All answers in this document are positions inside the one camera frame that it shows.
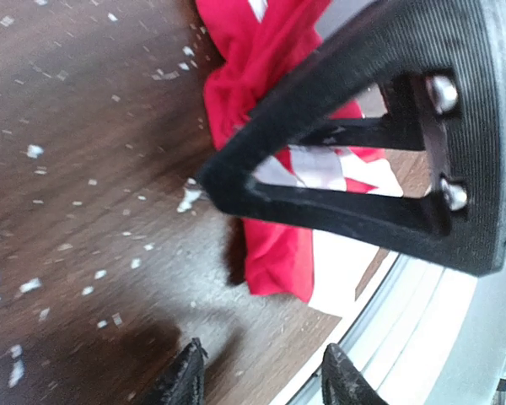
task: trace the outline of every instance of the cloth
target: cloth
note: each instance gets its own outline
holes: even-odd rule
[[[216,149],[224,147],[248,122],[248,113],[257,102],[321,43],[315,32],[315,22],[329,3],[330,0],[273,0],[269,3],[266,0],[196,0],[208,33],[225,59],[225,64],[210,75],[204,88]],[[362,117],[356,101],[333,115],[333,118]],[[345,173],[349,168],[345,168],[344,162],[349,157],[354,162],[350,164],[350,171],[356,172],[356,178]],[[385,153],[380,149],[292,147],[268,159],[255,176],[274,184],[374,192],[380,185],[378,176],[376,171],[371,174],[371,170],[364,167],[379,161],[387,164]],[[396,185],[391,193],[397,195],[401,191],[393,174],[387,182]],[[357,271],[346,268],[346,257],[352,255],[352,249],[356,251],[356,244],[361,247],[367,244],[312,229],[254,219],[244,219],[244,226],[245,278],[252,294],[290,293],[311,304],[310,301],[320,294],[315,291],[316,287],[326,284],[334,267],[345,275],[342,281],[349,291],[359,281],[354,279],[365,271],[363,265]],[[324,248],[315,243],[317,239],[323,240]],[[366,268],[377,248],[372,246],[367,250],[369,253],[363,254]],[[322,277],[318,273],[320,267],[326,267]],[[339,315],[344,305],[336,306],[336,309],[319,309]]]

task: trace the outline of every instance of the wood grain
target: wood grain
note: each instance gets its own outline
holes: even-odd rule
[[[0,2],[0,404],[135,402],[192,337],[208,404],[269,403],[336,325],[249,295],[232,219],[176,212],[213,153],[202,84],[221,60],[201,25],[189,1]]]

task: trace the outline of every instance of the black object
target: black object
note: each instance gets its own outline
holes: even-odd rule
[[[425,78],[453,80],[438,115]],[[379,83],[388,115],[328,121]],[[288,144],[425,149],[432,190],[393,198],[270,186],[251,175]],[[452,212],[441,179],[462,186]],[[467,273],[503,265],[506,246],[506,0],[385,0],[366,8],[292,71],[197,179],[225,213],[327,230]]]
[[[203,405],[204,357],[207,353],[201,341],[192,339],[140,405]]]
[[[321,370],[325,405],[388,405],[338,345],[326,348]]]

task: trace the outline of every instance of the brown wooden surface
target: brown wooden surface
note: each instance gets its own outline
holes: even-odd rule
[[[135,402],[192,337],[210,353],[208,404],[268,403],[338,320],[290,297],[249,296],[234,286],[234,221],[208,203],[176,212],[184,181],[213,153],[202,83],[220,63],[192,2],[4,0],[5,16],[0,404]],[[183,46],[198,69],[178,67],[190,59]],[[157,69],[180,76],[155,81]],[[45,153],[30,159],[30,144]],[[33,278],[42,286],[21,294]],[[10,388],[17,344],[24,376]]]

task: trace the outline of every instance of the screw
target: screw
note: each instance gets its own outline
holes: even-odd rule
[[[457,88],[451,78],[432,76],[425,80],[429,98],[438,114],[452,111],[459,100]]]
[[[458,184],[451,184],[446,179],[440,179],[440,188],[444,194],[444,200],[450,211],[460,211],[469,202],[465,189]]]

